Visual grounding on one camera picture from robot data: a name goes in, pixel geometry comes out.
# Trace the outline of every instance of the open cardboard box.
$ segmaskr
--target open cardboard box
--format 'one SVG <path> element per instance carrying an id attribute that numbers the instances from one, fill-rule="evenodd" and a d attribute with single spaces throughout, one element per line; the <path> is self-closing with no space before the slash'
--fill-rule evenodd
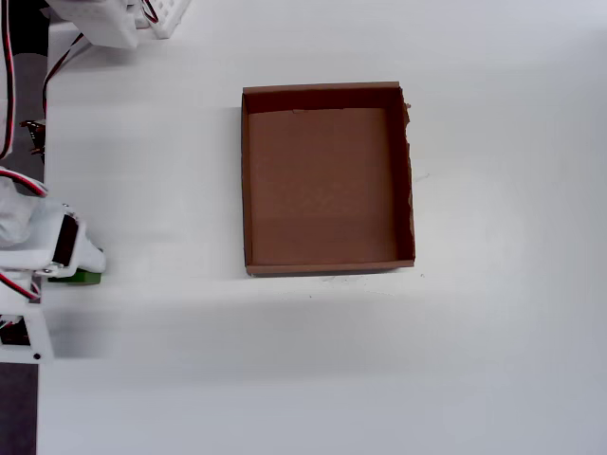
<path id="1" fill-rule="evenodd" d="M 412 266 L 407 123 L 398 82 L 245 88 L 247 272 Z"/>

